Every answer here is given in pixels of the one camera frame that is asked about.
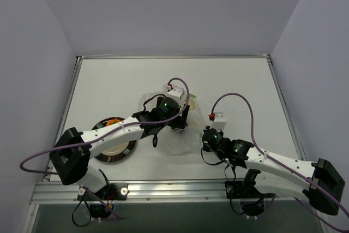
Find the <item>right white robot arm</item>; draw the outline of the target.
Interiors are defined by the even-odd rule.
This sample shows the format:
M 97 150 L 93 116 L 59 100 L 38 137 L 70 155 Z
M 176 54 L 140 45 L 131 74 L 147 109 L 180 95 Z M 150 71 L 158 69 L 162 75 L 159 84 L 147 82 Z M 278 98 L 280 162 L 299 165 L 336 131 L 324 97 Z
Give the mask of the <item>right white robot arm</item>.
M 208 128 L 202 137 L 204 149 L 222 163 L 247 169 L 244 187 L 261 194 L 304 199 L 314 209 L 335 216 L 339 213 L 345 181 L 331 162 L 292 159 L 266 151 L 244 140 L 230 140 L 221 130 Z

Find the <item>clear printed plastic bag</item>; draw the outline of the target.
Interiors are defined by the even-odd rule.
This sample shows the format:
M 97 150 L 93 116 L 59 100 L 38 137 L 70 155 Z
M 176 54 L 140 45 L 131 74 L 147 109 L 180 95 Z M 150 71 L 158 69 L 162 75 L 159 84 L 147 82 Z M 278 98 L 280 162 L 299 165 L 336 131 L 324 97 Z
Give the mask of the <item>clear printed plastic bag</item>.
M 197 108 L 196 110 L 189 110 L 185 129 L 172 130 L 170 127 L 165 127 L 158 134 L 157 149 L 167 156 L 195 153 L 202 147 L 201 136 L 205 127 L 205 120 L 197 96 L 190 94 L 190 99 L 196 100 Z

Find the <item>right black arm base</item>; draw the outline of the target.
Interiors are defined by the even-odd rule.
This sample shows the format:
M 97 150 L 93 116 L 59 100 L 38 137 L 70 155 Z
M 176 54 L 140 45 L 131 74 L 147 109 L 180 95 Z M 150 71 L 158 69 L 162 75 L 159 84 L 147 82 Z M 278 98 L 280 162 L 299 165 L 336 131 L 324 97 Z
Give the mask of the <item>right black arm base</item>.
M 236 168 L 231 167 L 233 179 L 226 176 L 225 193 L 229 199 L 230 207 L 239 216 L 244 215 L 246 219 L 257 220 L 268 211 L 266 199 L 270 199 L 270 205 L 275 201 L 276 195 L 272 193 L 261 193 L 256 189 L 256 177 L 260 170 L 249 169 L 243 180 L 237 180 Z M 240 211 L 233 206 L 233 200 L 246 199 L 239 203 Z

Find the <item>yellow fake lemon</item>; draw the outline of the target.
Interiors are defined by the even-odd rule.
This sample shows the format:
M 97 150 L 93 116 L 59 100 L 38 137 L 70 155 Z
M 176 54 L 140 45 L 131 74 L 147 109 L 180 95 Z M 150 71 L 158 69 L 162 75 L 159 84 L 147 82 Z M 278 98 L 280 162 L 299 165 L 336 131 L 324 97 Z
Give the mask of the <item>yellow fake lemon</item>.
M 195 99 L 190 99 L 188 102 L 189 105 L 189 110 L 196 110 L 197 108 L 197 103 Z

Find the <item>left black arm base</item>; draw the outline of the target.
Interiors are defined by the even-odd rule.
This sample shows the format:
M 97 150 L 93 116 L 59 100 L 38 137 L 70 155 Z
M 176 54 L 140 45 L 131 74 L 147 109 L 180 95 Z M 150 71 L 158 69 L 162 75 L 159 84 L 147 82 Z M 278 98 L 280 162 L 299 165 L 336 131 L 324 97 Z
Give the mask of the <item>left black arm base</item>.
M 89 225 L 92 221 L 108 222 L 108 221 L 121 221 L 122 218 L 116 213 L 116 204 L 114 201 L 122 201 L 127 199 L 128 189 L 122 187 L 118 189 L 115 185 L 107 183 L 107 185 L 99 190 L 97 193 L 92 193 L 85 187 L 78 189 L 77 199 L 78 204 L 74 208 L 71 221 L 78 227 L 82 228 Z M 75 219 L 75 213 L 80 207 L 84 207 L 87 212 L 87 221 L 79 223 Z

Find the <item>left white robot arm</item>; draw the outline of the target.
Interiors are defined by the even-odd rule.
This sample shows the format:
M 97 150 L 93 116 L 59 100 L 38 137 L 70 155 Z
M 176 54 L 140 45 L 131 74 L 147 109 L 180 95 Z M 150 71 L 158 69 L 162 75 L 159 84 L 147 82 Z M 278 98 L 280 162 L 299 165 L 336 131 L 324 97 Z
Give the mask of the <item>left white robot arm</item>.
M 49 157 L 63 185 L 79 184 L 96 193 L 107 185 L 101 171 L 89 161 L 114 146 L 151 136 L 157 145 L 157 135 L 166 126 L 185 125 L 189 111 L 188 99 L 166 96 L 151 111 L 142 110 L 116 124 L 78 131 L 67 129 L 54 145 Z

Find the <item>black rimmed beige plate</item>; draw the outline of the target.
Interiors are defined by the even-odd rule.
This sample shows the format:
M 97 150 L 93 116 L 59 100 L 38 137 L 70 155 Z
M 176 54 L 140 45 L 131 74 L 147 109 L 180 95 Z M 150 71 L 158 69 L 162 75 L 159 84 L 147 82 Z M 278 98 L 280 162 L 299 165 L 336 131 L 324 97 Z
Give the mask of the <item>black rimmed beige plate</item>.
M 95 124 L 92 130 L 100 129 L 102 127 L 106 127 L 106 122 L 112 119 L 119 118 L 124 121 L 124 118 L 121 117 L 109 117 L 104 120 L 101 120 L 97 124 Z M 116 163 L 120 162 L 124 158 L 126 158 L 136 147 L 136 141 L 128 141 L 123 144 L 115 145 L 112 148 L 102 151 L 94 158 L 102 163 Z

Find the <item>orange fake fruit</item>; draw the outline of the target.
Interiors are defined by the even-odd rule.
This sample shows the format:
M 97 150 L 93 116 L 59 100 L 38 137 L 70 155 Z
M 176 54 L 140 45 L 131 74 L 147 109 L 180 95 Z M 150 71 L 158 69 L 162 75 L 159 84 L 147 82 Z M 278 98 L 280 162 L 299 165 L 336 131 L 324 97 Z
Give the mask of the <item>orange fake fruit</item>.
M 122 120 L 119 119 L 119 118 L 112 119 L 112 120 L 109 120 L 109 121 L 106 122 L 106 126 L 111 126 L 111 125 L 116 124 L 116 123 L 119 123 L 119 122 L 121 122 L 121 121 L 122 121 Z

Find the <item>aluminium table frame rail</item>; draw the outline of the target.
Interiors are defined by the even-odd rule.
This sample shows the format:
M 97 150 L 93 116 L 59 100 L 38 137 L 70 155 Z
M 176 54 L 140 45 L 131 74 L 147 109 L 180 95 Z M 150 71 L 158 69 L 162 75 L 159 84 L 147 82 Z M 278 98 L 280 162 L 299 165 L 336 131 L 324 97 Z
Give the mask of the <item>aluminium table frame rail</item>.
M 206 129 L 208 115 L 222 112 L 223 136 L 244 140 L 292 159 L 308 161 L 291 129 L 290 118 L 275 83 L 269 58 L 255 56 L 117 56 L 81 57 L 56 142 L 75 127 L 78 131 L 109 117 L 128 118 L 143 103 L 166 94 L 166 85 L 184 89 L 184 98 L 197 96 Z M 325 232 L 324 226 L 297 198 L 277 195 L 257 220 L 235 214 L 225 193 L 231 166 L 202 147 L 195 153 L 167 156 L 151 136 L 116 163 L 89 163 L 107 182 L 128 189 L 127 199 L 114 201 L 121 221 L 93 221 L 84 232 Z M 34 188 L 33 202 L 53 204 L 42 210 L 38 229 L 71 232 L 60 205 L 78 201 L 79 184 L 63 185 L 49 163 L 49 180 Z

